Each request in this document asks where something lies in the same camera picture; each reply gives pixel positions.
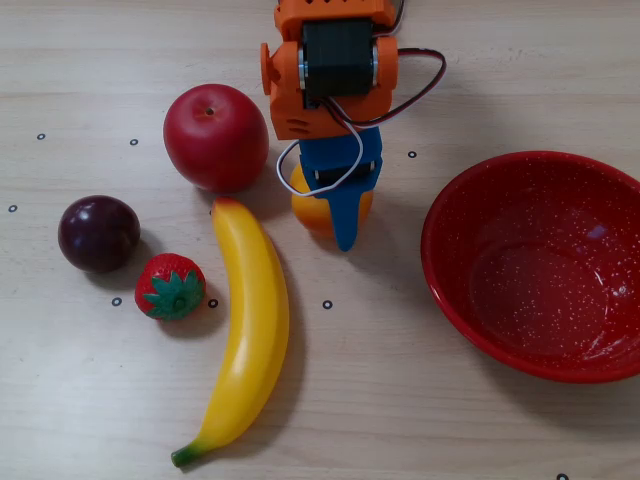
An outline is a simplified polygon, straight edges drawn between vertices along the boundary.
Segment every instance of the bowl rim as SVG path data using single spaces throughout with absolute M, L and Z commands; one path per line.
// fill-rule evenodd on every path
M 434 265 L 431 260 L 433 258 L 433 255 L 430 254 L 432 249 L 432 233 L 435 230 L 436 220 L 439 217 L 444 204 L 452 197 L 456 189 L 471 178 L 475 177 L 481 171 L 486 171 L 488 168 L 499 167 L 512 163 L 520 163 L 523 161 L 532 162 L 540 160 L 571 163 L 574 165 L 595 169 L 596 171 L 603 173 L 608 178 L 625 183 L 640 195 L 640 182 L 638 182 L 633 177 L 627 175 L 626 173 L 618 170 L 615 167 L 612 167 L 611 165 L 607 165 L 592 158 L 583 157 L 571 153 L 550 150 L 532 150 L 508 153 L 480 162 L 457 175 L 442 189 L 442 191 L 438 194 L 433 204 L 431 205 L 429 213 L 425 218 L 422 228 L 420 255 L 422 259 L 424 275 L 427 280 L 429 289 L 431 290 L 431 293 L 442 312 L 453 324 L 453 326 L 465 338 L 467 338 L 467 340 L 469 340 L 473 345 L 482 350 L 484 353 L 512 368 L 534 375 L 536 377 L 564 383 L 607 383 L 638 375 L 640 373 L 640 360 L 629 366 L 618 368 L 615 370 L 602 372 L 576 372 L 570 370 L 555 370 L 552 368 L 540 366 L 533 361 L 516 357 L 497 347 L 492 342 L 487 340 L 484 336 L 476 332 L 462 318 L 462 316 L 457 313 L 456 309 L 449 302 L 440 283 L 438 282 Z

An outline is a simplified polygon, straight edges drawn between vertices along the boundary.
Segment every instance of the orange fruit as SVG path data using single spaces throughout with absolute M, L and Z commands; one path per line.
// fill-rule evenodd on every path
M 309 185 L 302 173 L 302 167 L 298 164 L 291 174 L 289 183 L 293 188 L 302 193 L 310 191 Z M 365 192 L 360 198 L 360 213 L 358 216 L 358 226 L 362 226 L 369 216 L 371 204 L 373 203 L 373 191 Z M 329 201 L 324 198 L 291 196 L 291 208 L 298 221 L 304 225 L 311 233 L 333 238 L 333 222 L 331 220 L 331 210 Z

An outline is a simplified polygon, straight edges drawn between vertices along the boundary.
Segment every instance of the red bowl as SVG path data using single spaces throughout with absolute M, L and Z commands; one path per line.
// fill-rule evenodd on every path
M 451 323 L 497 360 L 571 383 L 640 373 L 640 183 L 589 158 L 482 162 L 434 202 L 422 264 Z

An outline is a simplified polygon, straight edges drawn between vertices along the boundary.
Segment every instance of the banana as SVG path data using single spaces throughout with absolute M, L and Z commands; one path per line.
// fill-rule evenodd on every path
M 224 360 L 200 433 L 171 454 L 176 467 L 233 442 L 264 407 L 282 368 L 289 300 L 278 255 L 255 217 L 229 198 L 211 213 L 231 295 Z

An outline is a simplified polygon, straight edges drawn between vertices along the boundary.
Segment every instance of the plum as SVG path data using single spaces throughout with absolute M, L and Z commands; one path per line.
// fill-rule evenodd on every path
M 117 198 L 93 195 L 72 203 L 62 215 L 58 244 L 69 262 L 85 272 L 123 266 L 140 240 L 140 222 Z

